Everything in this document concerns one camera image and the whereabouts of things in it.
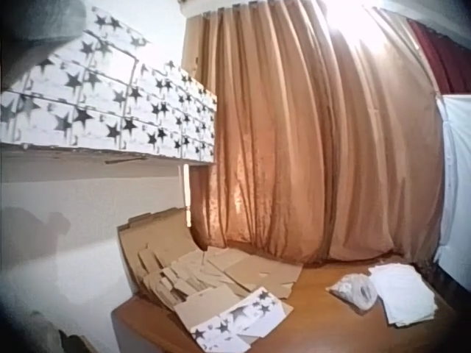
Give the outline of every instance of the red curtain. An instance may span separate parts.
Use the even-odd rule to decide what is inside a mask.
[[[471,50],[408,20],[431,66],[440,93],[471,93]]]

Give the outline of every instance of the wooden table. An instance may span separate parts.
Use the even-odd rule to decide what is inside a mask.
[[[337,263],[303,269],[286,301],[294,307],[293,313],[270,335],[255,342],[250,352],[430,352],[455,319],[438,294],[434,320],[398,329],[387,326],[380,301],[367,314],[358,315],[325,290],[345,274],[368,274],[372,264]],[[166,352],[201,352],[175,314],[168,315],[145,299],[135,296],[113,315]]]

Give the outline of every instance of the plastic bag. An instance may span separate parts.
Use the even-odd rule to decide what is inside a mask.
[[[348,274],[326,289],[362,312],[371,309],[378,297],[373,282],[364,274]]]

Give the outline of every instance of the satin curtain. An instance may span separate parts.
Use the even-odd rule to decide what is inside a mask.
[[[416,21],[408,20],[442,94],[471,93],[471,49]]]
[[[216,163],[190,171],[200,245],[235,241],[298,263],[434,252],[443,146],[432,82],[404,19],[343,10],[356,20],[297,0],[188,20],[183,67],[218,96]]]

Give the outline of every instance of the paper stack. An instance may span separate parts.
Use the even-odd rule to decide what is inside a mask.
[[[431,320],[437,308],[433,291],[410,265],[392,263],[369,269],[383,300],[388,324],[398,327]]]
[[[198,345],[214,353],[246,352],[293,310],[265,288],[240,300],[226,285],[189,296],[174,309]]]

